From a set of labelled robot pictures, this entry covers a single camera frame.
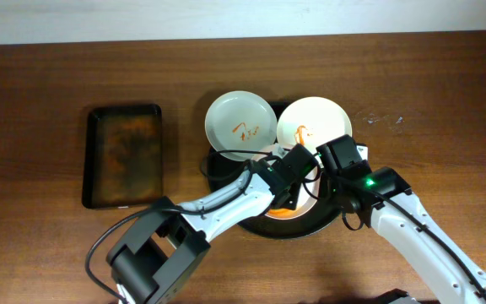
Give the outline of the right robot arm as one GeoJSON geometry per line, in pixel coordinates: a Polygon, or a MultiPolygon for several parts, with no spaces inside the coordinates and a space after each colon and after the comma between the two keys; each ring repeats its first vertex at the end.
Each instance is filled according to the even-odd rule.
{"type": "Polygon", "coordinates": [[[392,168],[372,171],[352,137],[316,149],[342,214],[386,239],[441,303],[486,303],[486,273],[435,223],[392,168]]]}

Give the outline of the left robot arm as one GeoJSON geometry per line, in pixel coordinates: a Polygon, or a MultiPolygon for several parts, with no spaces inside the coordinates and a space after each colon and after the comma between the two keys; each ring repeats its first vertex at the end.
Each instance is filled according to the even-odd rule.
{"type": "Polygon", "coordinates": [[[122,303],[166,303],[202,262],[216,237],[292,200],[290,189],[316,167],[300,144],[272,164],[250,161],[229,185],[178,204],[162,198],[123,234],[106,262],[122,303]]]}

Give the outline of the white plate bottom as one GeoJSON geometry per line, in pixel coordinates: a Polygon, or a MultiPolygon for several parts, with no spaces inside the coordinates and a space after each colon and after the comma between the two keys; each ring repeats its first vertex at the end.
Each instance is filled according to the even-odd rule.
{"type": "MultiPolygon", "coordinates": [[[[269,145],[262,150],[262,152],[271,152],[273,155],[284,157],[294,146],[292,144],[273,144],[269,145]]],[[[315,167],[305,178],[313,180],[318,176],[318,168],[315,167]]],[[[313,198],[306,190],[305,187],[315,196],[319,193],[319,182],[317,179],[312,182],[308,182],[300,185],[300,193],[297,202],[297,209],[300,212],[300,216],[307,213],[315,205],[317,200],[313,198]]]]}

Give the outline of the white plate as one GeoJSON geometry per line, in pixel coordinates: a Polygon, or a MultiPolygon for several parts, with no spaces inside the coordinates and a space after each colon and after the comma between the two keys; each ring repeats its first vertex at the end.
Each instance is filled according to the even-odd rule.
{"type": "MultiPolygon", "coordinates": [[[[269,145],[262,150],[262,152],[271,152],[273,155],[284,157],[294,146],[292,144],[273,144],[269,145]]],[[[305,178],[313,180],[318,176],[318,168],[315,167],[305,178]]],[[[297,202],[297,209],[300,212],[300,216],[307,213],[315,205],[317,200],[313,198],[306,190],[305,187],[315,196],[319,193],[319,182],[317,179],[312,182],[308,182],[300,185],[300,193],[297,202]]]]}
{"type": "Polygon", "coordinates": [[[311,153],[319,145],[352,133],[346,111],[336,102],[316,96],[291,103],[283,110],[277,125],[281,146],[291,148],[301,144],[311,153]]]}
{"type": "Polygon", "coordinates": [[[261,96],[247,91],[231,91],[218,97],[205,116],[205,133],[211,146],[228,150],[224,157],[243,161],[250,154],[272,145],[277,137],[278,120],[272,106],[261,96]]]}

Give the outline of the green orange sponge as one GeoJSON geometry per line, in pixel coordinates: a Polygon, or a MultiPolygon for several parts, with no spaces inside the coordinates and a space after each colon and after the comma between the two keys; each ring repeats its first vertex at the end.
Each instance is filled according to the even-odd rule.
{"type": "Polygon", "coordinates": [[[300,216],[299,210],[291,209],[270,209],[266,213],[267,217],[275,220],[291,220],[300,216]]]}

